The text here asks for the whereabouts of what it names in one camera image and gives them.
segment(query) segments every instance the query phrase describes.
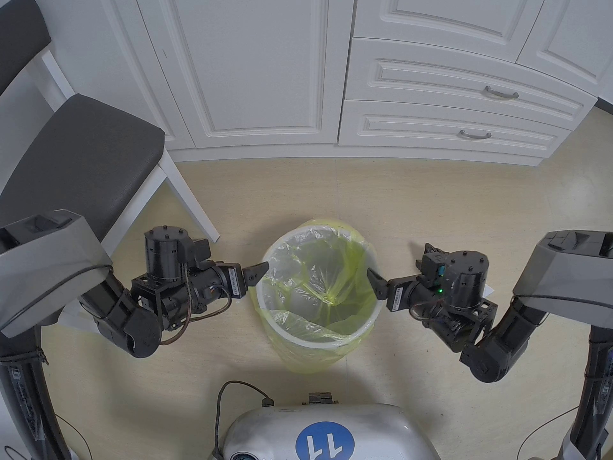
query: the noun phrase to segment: cabinet baseboard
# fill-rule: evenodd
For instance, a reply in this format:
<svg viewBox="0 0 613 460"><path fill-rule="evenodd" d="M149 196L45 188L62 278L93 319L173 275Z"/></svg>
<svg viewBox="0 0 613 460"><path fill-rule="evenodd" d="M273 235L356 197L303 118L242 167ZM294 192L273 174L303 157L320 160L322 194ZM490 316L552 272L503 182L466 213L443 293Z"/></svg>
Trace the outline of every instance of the cabinet baseboard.
<svg viewBox="0 0 613 460"><path fill-rule="evenodd" d="M539 165L542 160L540 157L486 151L394 147L344 147L326 144L255 145L207 149L176 149L170 150L169 153L175 162L284 157L387 157L471 160L500 164Z"/></svg>
<svg viewBox="0 0 613 460"><path fill-rule="evenodd" d="M607 101L605 101L604 99L601 99L600 97L596 101L595 106L599 109L602 109L605 112L608 112L609 114L613 114L613 103L608 103Z"/></svg>

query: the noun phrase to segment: chair backrest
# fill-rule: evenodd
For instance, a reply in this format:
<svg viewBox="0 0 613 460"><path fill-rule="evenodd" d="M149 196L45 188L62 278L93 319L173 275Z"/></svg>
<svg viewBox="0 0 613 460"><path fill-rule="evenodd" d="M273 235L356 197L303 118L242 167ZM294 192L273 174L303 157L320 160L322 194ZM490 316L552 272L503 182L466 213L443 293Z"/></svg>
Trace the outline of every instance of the chair backrest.
<svg viewBox="0 0 613 460"><path fill-rule="evenodd" d="M35 0L11 0L0 7L0 95L50 42Z"/></svg>

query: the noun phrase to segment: chair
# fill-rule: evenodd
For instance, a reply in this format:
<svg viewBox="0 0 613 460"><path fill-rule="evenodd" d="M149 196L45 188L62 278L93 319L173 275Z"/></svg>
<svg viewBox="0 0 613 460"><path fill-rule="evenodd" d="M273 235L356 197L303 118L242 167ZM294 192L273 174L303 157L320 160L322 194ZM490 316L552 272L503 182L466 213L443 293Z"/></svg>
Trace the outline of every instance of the chair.
<svg viewBox="0 0 613 460"><path fill-rule="evenodd" d="M75 94L48 48L50 42L35 0L11 0L0 8L0 95L36 59L65 97L0 193L0 226L64 208L84 216L111 255L167 180L205 235L217 241L218 231L164 148L164 131Z"/></svg>

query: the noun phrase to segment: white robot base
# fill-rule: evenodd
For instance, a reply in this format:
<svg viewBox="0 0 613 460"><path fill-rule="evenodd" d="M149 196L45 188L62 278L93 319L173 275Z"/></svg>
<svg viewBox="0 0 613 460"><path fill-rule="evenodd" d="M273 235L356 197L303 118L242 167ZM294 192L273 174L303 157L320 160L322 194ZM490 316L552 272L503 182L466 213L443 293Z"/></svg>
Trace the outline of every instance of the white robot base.
<svg viewBox="0 0 613 460"><path fill-rule="evenodd" d="M440 460L416 422L394 405L262 407L239 417L226 460Z"/></svg>

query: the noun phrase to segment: black baseboard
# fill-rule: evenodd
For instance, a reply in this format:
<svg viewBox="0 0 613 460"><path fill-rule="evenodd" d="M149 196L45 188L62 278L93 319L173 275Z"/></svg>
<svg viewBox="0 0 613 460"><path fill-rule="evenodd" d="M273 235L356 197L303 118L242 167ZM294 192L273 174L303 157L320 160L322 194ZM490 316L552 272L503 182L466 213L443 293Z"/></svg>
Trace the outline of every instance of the black baseboard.
<svg viewBox="0 0 613 460"><path fill-rule="evenodd" d="M613 103L608 103L604 99L600 97L596 101L596 107L602 109L603 111L608 112L609 114L613 114Z"/></svg>

